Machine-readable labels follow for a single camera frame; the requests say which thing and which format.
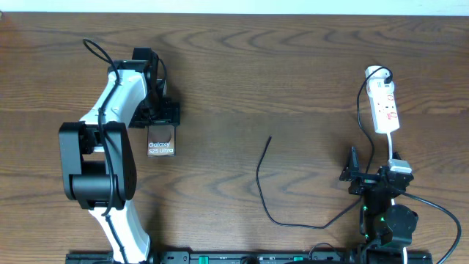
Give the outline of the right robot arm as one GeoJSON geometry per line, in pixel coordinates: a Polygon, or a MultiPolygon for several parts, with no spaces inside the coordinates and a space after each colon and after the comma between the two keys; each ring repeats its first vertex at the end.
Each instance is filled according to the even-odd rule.
{"type": "Polygon", "coordinates": [[[350,183],[350,194],[363,199],[360,232],[366,242],[351,259],[355,263],[406,263],[404,248],[412,243],[418,214],[396,204],[394,199],[414,179],[409,163],[394,153],[388,164],[376,173],[365,173],[360,170],[357,151],[352,147],[339,179],[350,183]]]}

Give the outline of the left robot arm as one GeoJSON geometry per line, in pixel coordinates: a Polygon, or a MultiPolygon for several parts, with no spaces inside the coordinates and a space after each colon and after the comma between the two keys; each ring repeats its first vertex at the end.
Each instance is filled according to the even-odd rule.
{"type": "Polygon", "coordinates": [[[180,124],[180,105],[158,78],[163,64],[151,48],[134,48],[129,60],[112,60],[108,83],[92,109],[61,125],[59,150],[64,192],[98,221],[111,244],[110,263],[153,263],[152,241],[133,196],[137,171],[131,128],[180,124]]]}

